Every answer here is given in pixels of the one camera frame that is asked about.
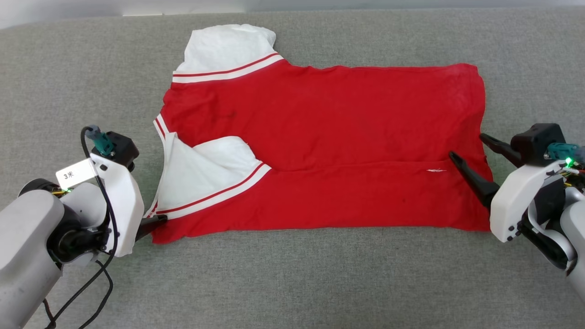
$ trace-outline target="red stripe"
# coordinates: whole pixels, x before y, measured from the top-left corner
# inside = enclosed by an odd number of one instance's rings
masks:
[[[205,200],[209,200],[209,199],[210,199],[210,198],[212,198],[212,197],[216,197],[216,196],[218,196],[218,195],[220,195],[220,194],[222,194],[222,193],[224,193],[224,192],[227,192],[227,191],[229,191],[229,190],[233,190],[233,189],[235,189],[236,187],[238,187],[238,186],[242,185],[243,183],[247,182],[248,180],[250,180],[250,179],[252,178],[252,176],[254,176],[254,174],[255,174],[255,173],[256,173],[256,172],[257,172],[257,171],[260,169],[260,167],[262,167],[262,166],[264,166],[264,163],[261,163],[261,164],[259,164],[259,165],[256,167],[256,169],[254,169],[254,171],[253,171],[253,172],[252,172],[252,173],[251,173],[251,174],[248,176],[248,178],[244,179],[244,180],[243,180],[241,183],[239,183],[239,184],[237,184],[237,185],[234,185],[234,186],[232,186],[232,187],[228,187],[227,189],[225,189],[225,190],[223,190],[223,191],[219,191],[219,192],[217,192],[217,193],[215,193],[215,194],[211,194],[211,195],[210,195],[210,196],[208,196],[208,197],[205,197],[205,198],[203,198],[203,199],[201,199],[201,200],[197,200],[197,201],[195,201],[195,202],[193,202],[193,203],[186,204],[186,205],[184,205],[184,206],[182,206],[182,207],[173,208],[173,209],[169,209],[169,210],[160,210],[160,211],[157,211],[156,213],[157,213],[157,214],[168,214],[168,213],[171,213],[171,212],[173,212],[173,211],[177,211],[177,210],[185,209],[185,208],[188,208],[188,207],[190,207],[190,206],[192,206],[192,205],[196,205],[196,204],[198,204],[198,203],[201,203],[201,202],[203,202],[203,201],[205,201]]]
[[[155,212],[156,212],[156,207],[159,206],[159,201],[157,200],[156,203],[154,204],[154,207],[152,207],[152,210],[149,212],[148,217],[151,217]]]
[[[231,73],[231,72],[238,71],[238,70],[241,70],[241,69],[243,69],[243,68],[246,68],[246,67],[252,66],[252,65],[254,65],[254,64],[257,64],[257,63],[259,63],[259,62],[261,62],[261,61],[263,61],[263,60],[265,60],[265,59],[269,59],[269,58],[271,58],[272,56],[276,56],[276,55],[278,55],[278,53],[270,54],[270,55],[268,55],[268,56],[264,57],[263,59],[259,59],[259,60],[257,60],[257,61],[253,61],[253,62],[251,62],[250,64],[246,64],[246,65],[244,65],[244,66],[240,66],[240,67],[238,67],[238,68],[234,68],[233,70],[228,70],[228,71],[218,71],[218,72],[210,72],[210,73],[196,73],[196,74],[173,74],[173,77],[200,77],[200,76],[212,76],[212,75],[214,75],[214,74]]]
[[[155,119],[155,121],[156,121],[156,124],[159,126],[160,133],[162,133],[162,134],[163,134],[163,138],[164,138],[164,130],[163,130],[163,126],[161,126],[161,125],[160,125],[160,122],[159,122],[159,119],[158,119],[158,118],[156,118],[156,119]]]

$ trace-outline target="gray cushion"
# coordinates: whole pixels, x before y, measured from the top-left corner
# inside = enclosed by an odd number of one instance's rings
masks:
[[[152,120],[190,31],[249,23],[277,34],[292,64],[475,64],[483,131],[502,140],[535,122],[585,144],[585,8],[280,12],[103,18],[0,30],[0,206],[37,177],[82,159],[79,131],[130,136],[146,204],[162,170]],[[512,166],[488,152],[497,181]],[[577,328],[584,305],[524,237],[435,228],[227,232],[149,239],[109,270],[95,328]],[[91,275],[66,267],[56,311]],[[59,319],[77,328],[107,290],[101,277]],[[27,328],[47,324],[40,308]]]

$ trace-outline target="wire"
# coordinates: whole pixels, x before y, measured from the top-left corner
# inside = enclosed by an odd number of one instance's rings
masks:
[[[112,290],[113,290],[113,281],[112,281],[112,278],[110,277],[110,275],[109,275],[108,271],[106,270],[104,264],[102,264],[100,261],[95,261],[95,262],[104,270],[104,274],[108,278],[109,288],[108,288],[108,292],[106,293],[106,296],[104,296],[104,298],[102,299],[102,302],[99,304],[98,309],[95,311],[94,315],[92,315],[89,318],[89,320],[87,320],[84,324],[82,324],[81,327],[79,327],[79,329],[83,329],[83,328],[87,327],[92,321],[95,320],[95,318],[98,317],[99,312],[101,312],[102,309],[104,308],[104,305],[106,305],[106,302],[108,301],[109,295],[112,293]]]
[[[90,127],[83,127],[83,129],[81,130],[81,147],[83,148],[83,153],[85,155],[86,158],[90,157],[90,152],[87,149],[87,143],[85,142],[85,132],[90,129]],[[102,300],[102,303],[100,304],[98,311],[88,320],[86,321],[81,328],[85,328],[87,325],[89,325],[98,315],[99,312],[102,310],[102,308],[104,307],[105,302],[107,301],[111,290],[113,289],[113,282],[108,274],[108,272],[106,272],[106,268],[108,267],[108,265],[112,262],[114,255],[116,254],[116,250],[118,248],[118,225],[116,224],[116,216],[113,213],[113,209],[112,209],[112,203],[110,202],[110,199],[108,197],[108,193],[106,192],[106,189],[104,187],[104,184],[102,182],[102,180],[99,178],[99,176],[95,176],[95,180],[98,183],[98,187],[102,192],[102,195],[104,197],[104,200],[106,201],[106,217],[104,219],[104,223],[102,223],[102,228],[104,228],[105,230],[109,229],[109,223],[110,221],[112,222],[112,228],[113,228],[113,246],[112,246],[112,250],[109,252],[109,257],[106,260],[106,262],[104,264],[102,264],[100,261],[96,261],[97,264],[99,264],[100,269],[97,271],[96,274],[93,275],[93,277],[91,277],[91,279],[89,279],[89,281],[87,283],[85,283],[83,285],[83,287],[81,287],[71,298],[69,298],[69,300],[61,307],[61,309],[57,312],[57,314],[55,314],[55,316],[53,317],[53,319],[51,320],[51,318],[49,317],[49,320],[51,321],[51,324],[56,325],[56,321],[57,319],[61,316],[61,314],[63,314],[63,312],[65,311],[65,309],[67,309],[67,307],[69,307],[69,305],[71,305],[71,303],[77,298],[79,297],[79,295],[81,295],[81,293],[87,289],[87,287],[89,287],[94,281],[95,279],[98,278],[98,276],[100,276],[102,273],[105,272],[106,277],[108,277],[108,280],[110,281],[110,289],[108,290],[106,297],[104,297],[104,299]]]
[[[47,301],[47,299],[43,299],[43,304],[44,304],[44,311],[47,313],[47,317],[49,318],[49,325],[45,328],[45,329],[54,329],[57,327],[57,324],[55,323],[55,318],[53,317],[53,314],[51,313],[51,308],[49,307],[49,302]]]

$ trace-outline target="white label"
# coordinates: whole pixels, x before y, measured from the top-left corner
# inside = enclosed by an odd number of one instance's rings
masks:
[[[87,158],[65,169],[59,170],[57,172],[57,181],[62,189],[68,189],[73,185],[82,183],[97,175],[94,162]]]

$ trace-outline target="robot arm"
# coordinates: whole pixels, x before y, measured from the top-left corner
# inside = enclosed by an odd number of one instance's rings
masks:
[[[511,145],[481,134],[491,150],[516,165],[502,186],[482,178],[450,153],[476,196],[490,210],[490,228],[502,242],[527,237],[585,302],[585,171],[583,148],[565,144],[557,124],[536,124]]]
[[[104,181],[116,229],[99,187],[81,183],[62,190],[44,179],[27,184],[0,211],[0,329],[22,328],[65,264],[84,266],[101,252],[128,255],[136,240],[166,222],[166,217],[142,218],[142,196],[130,174],[138,156],[132,140],[114,132],[103,134],[97,127],[91,133],[90,138],[98,138],[90,154],[92,165]]]

